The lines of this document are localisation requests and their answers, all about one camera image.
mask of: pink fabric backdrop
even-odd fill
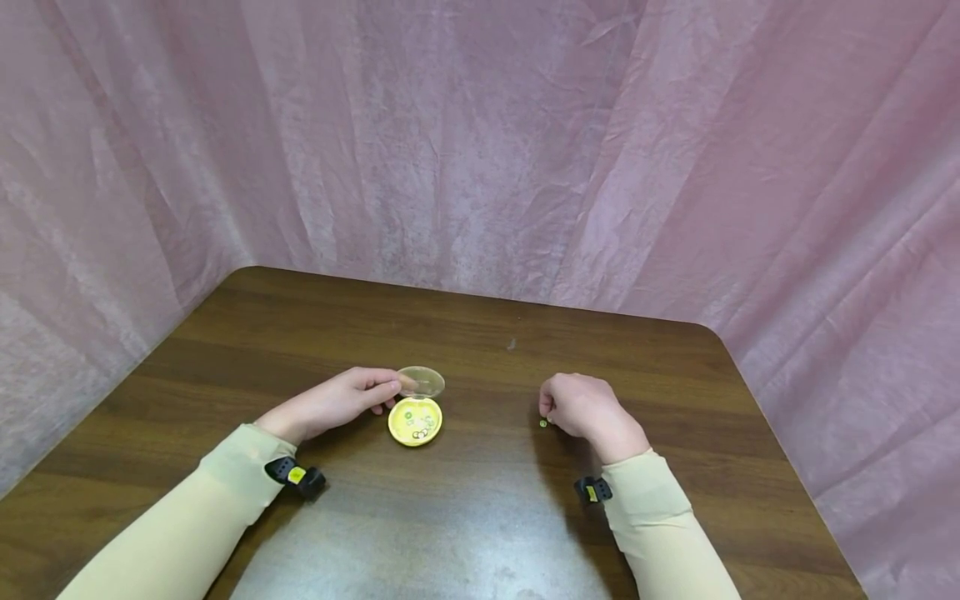
[[[0,490],[263,264],[706,324],[872,597],[957,597],[960,3],[0,0],[0,48]]]

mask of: clear plastic lid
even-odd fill
[[[400,395],[404,397],[437,397],[446,387],[444,376],[429,367],[404,367],[398,372],[403,384]]]

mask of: wooden table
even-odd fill
[[[0,597],[53,598],[238,423],[353,365],[446,377],[444,429],[365,416],[300,450],[211,598],[633,598],[587,447],[540,429],[553,372],[608,379],[667,457],[744,598],[860,587],[720,340],[683,323],[250,268],[230,276],[0,502]]]

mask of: yellow container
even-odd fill
[[[403,445],[424,445],[440,432],[444,413],[433,398],[407,397],[394,405],[387,418],[390,435]]]

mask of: finger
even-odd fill
[[[400,392],[399,381],[388,381],[360,393],[360,400],[365,407],[373,408],[392,399]]]
[[[350,386],[355,390],[367,390],[381,383],[396,381],[399,373],[393,369],[370,369],[368,367],[354,367],[344,373]]]
[[[398,372],[396,375],[399,377],[400,385],[403,387],[405,392],[415,392],[417,390],[419,383],[416,379],[402,372]]]
[[[553,377],[550,377],[540,386],[540,402],[538,402],[540,416],[545,418],[554,407],[556,402],[553,399]]]

